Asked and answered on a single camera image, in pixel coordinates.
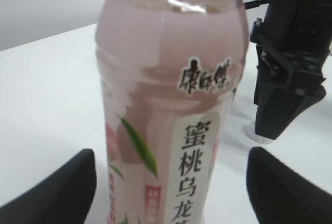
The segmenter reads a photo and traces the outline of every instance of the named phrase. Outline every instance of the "black object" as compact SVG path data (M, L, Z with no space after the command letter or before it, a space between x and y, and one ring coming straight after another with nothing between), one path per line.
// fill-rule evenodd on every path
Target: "black object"
M332 223L332 196L263 148L250 151L246 184L260 224Z
M257 19L251 42L257 44L258 105L255 132L276 139L304 110L325 95L322 67L332 41L332 0L255 0L269 4Z
M82 150L39 185L0 208L0 223L83 224L95 189L94 153Z

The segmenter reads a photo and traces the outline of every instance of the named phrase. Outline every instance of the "peach oolong tea bottle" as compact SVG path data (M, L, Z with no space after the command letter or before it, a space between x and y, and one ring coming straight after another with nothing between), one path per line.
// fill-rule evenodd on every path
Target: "peach oolong tea bottle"
M200 224L248 47L242 0L106 0L109 224Z

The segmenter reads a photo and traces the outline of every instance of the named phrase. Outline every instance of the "white background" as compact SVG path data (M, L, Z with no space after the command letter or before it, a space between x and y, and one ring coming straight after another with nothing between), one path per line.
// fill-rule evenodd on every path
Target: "white background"
M0 50L97 23L104 0L0 0ZM249 25L265 7L248 11Z

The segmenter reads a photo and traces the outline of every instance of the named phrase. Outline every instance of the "green leaf illustration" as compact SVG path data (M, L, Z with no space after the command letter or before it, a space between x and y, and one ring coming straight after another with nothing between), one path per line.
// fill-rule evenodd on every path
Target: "green leaf illustration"
M124 214L124 220L122 222L117 223L117 224L128 224L127 213Z
M113 160L114 160L114 154L113 154L113 150L111 150L111 151L110 151L110 156L109 156L109 159L110 159L111 161L113 161Z
M111 167L115 171L115 173L118 174L123 180L125 180L125 177L123 176L123 173L119 170L119 168L111 165L110 163L108 163L108 166Z
M125 119L120 119L145 166L155 175L156 178L158 178L157 162L155 156L152 154L151 150L138 134L138 132L133 127L131 127L131 125Z

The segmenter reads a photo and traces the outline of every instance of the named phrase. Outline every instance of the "white table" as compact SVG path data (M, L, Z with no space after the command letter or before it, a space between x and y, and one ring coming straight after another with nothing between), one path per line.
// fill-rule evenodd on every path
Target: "white table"
M104 120L95 63L95 25L0 52L0 206L32 188L83 148L96 156L98 188L87 224L105 224L108 184ZM257 224L245 187L243 134L254 120L257 56L251 45L212 178L207 224ZM324 67L332 93L332 61ZM332 96L265 148L332 193Z

